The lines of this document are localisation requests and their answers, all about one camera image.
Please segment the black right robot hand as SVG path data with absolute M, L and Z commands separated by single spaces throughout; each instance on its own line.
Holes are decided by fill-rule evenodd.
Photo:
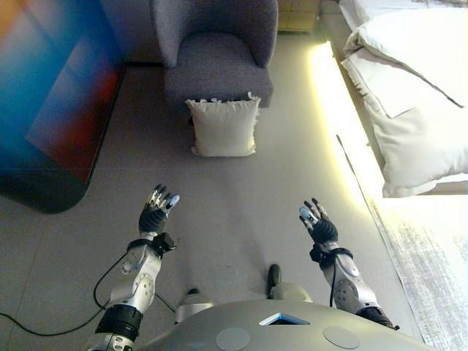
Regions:
M 313 197 L 311 202 L 305 200 L 304 206 L 299 208 L 299 219 L 315 244 L 328 241 L 338 241 L 338 231 L 330 220 L 327 211 L 321 203 Z

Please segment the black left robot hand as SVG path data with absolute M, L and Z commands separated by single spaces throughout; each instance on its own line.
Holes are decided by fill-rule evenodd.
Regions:
M 158 184 L 148 196 L 140 214 L 138 226 L 141 233 L 163 233 L 170 210 L 176 206 L 180 196 L 172 194 L 163 184 Z

